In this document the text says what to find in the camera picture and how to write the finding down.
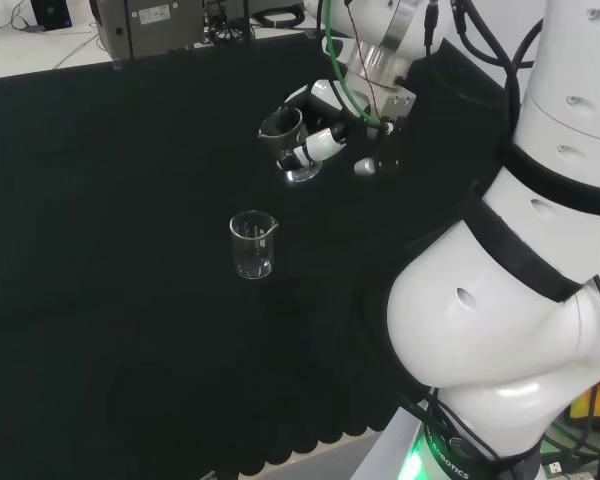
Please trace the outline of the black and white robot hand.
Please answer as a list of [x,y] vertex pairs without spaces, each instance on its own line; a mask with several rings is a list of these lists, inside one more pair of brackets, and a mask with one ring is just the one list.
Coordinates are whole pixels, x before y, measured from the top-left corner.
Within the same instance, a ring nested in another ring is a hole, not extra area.
[[380,114],[380,127],[363,118],[338,81],[320,79],[305,85],[285,99],[270,117],[274,136],[282,141],[277,148],[277,167],[289,183],[315,177],[322,166],[339,154],[352,133],[364,133],[380,143],[398,131],[400,121],[409,115],[416,95],[402,87],[384,89],[372,86],[369,92],[380,96],[374,107],[369,93],[355,91],[354,98],[367,114]]

